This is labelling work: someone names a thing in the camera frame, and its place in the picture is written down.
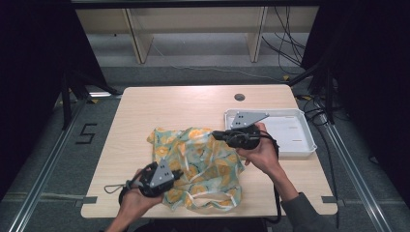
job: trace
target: gray carpet floor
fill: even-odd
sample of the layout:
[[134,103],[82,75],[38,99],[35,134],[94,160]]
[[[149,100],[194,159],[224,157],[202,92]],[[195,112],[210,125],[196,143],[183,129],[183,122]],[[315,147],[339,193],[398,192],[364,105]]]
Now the gray carpet floor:
[[[176,69],[149,64],[147,66],[126,67],[102,65],[102,71],[108,84],[118,90],[124,90],[130,86],[278,84],[278,80],[286,75],[278,66],[262,66],[260,64],[241,67],[230,65],[198,66],[196,68],[206,68],[207,70]],[[221,72],[215,69],[240,72]],[[287,70],[293,73],[303,71],[300,68],[292,67],[287,67]],[[307,94],[309,82],[310,78],[294,86],[293,93],[295,95]],[[89,89],[90,91],[99,90],[93,86],[90,86]],[[88,190],[119,102],[119,99],[98,100],[97,103],[89,102],[80,111],[62,156],[46,184],[41,200],[26,226],[26,231],[98,231],[106,228],[111,222],[110,218],[86,219],[81,217],[78,199],[84,196]],[[314,108],[314,105],[308,101],[298,101],[298,105],[301,109],[306,110]],[[41,172],[61,133],[62,111],[62,105],[57,101],[53,115],[44,129],[39,143],[1,202],[0,231],[8,231],[25,195]],[[400,199],[384,171],[376,163],[369,161],[368,157],[371,155],[371,151],[356,131],[354,123],[349,121],[348,115],[342,109],[336,112],[335,120],[341,138],[383,209],[387,221],[394,231],[407,231],[410,228],[410,210]],[[90,144],[78,144],[77,142],[84,141],[84,137],[80,136],[80,133],[85,124],[95,125],[87,127],[87,132],[92,132],[95,136]],[[309,126],[315,143],[318,145],[317,154],[328,182],[334,192],[337,191],[338,199],[344,202],[339,207],[338,214],[330,216],[329,220],[334,224],[338,223],[340,231],[375,231],[375,227],[337,155],[335,146],[325,132],[325,128],[323,126],[317,128],[312,123],[309,123]],[[320,131],[323,132],[326,141],[322,139]],[[330,148],[330,154],[327,152],[326,143]],[[329,156],[332,159],[332,165],[329,162]],[[336,188],[332,184],[333,179],[335,179]],[[147,219],[142,219],[133,224],[132,229],[146,222]],[[273,231],[292,231],[286,217],[279,224],[268,223],[268,226]]]

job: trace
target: light wood tabletop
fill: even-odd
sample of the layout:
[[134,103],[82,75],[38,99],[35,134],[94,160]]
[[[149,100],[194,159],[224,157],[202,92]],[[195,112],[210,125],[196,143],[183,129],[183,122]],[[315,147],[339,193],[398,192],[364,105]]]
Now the light wood tabletop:
[[[234,96],[242,94],[243,101]],[[104,186],[124,184],[136,169],[152,162],[152,144],[147,137],[154,128],[185,130],[190,127],[224,131],[224,112],[239,109],[298,108],[287,85],[214,85],[130,87],[126,89],[105,141],[87,197],[97,201],[84,204],[85,218],[115,218],[119,191],[108,194]],[[289,179],[305,193],[321,215],[337,212],[334,203],[323,203],[322,196],[333,196],[319,159],[314,152],[307,159],[280,159]],[[268,217],[277,214],[271,180],[252,164],[240,174],[243,199],[239,206],[223,213],[216,210],[193,212],[178,207],[172,211],[162,204],[149,210],[146,218],[222,218]]]

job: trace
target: black curtain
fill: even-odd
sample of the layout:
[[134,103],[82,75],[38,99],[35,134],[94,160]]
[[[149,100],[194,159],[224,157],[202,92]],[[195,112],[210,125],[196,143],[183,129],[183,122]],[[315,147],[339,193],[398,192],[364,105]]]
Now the black curtain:
[[[353,123],[380,166],[410,207],[410,4],[361,1],[349,40],[331,66],[338,93]],[[309,36],[304,68],[314,65],[329,44],[346,8],[321,8]]]
[[105,80],[74,9],[1,1],[0,30],[1,199],[38,142],[63,74]]

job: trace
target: person's right hand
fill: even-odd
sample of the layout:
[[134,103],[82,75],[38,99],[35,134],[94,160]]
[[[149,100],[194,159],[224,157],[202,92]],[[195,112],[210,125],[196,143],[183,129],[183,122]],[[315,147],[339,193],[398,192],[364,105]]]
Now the person's right hand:
[[[266,131],[265,124],[255,124],[261,131]],[[269,138],[260,138],[259,145],[253,150],[245,150],[243,148],[237,148],[236,152],[239,156],[246,158],[245,165],[253,163],[264,173],[271,176],[275,172],[276,168],[280,168],[278,163],[278,156],[275,151],[274,144]]]
[[[266,131],[263,123],[255,124],[261,131]],[[296,198],[299,193],[287,178],[286,173],[278,162],[278,156],[273,142],[269,138],[260,138],[259,145],[253,150],[236,149],[239,156],[246,158],[245,165],[253,163],[271,178],[275,184],[282,201]]]

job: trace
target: crumpled fabric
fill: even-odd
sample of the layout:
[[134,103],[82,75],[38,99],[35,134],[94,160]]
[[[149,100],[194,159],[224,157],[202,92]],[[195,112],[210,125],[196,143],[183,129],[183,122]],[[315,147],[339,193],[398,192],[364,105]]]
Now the crumpled fabric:
[[244,166],[234,149],[212,136],[212,130],[156,128],[147,141],[153,144],[153,160],[165,159],[171,170],[184,175],[164,194],[163,204],[175,210],[215,208],[229,211],[242,199],[239,174]]

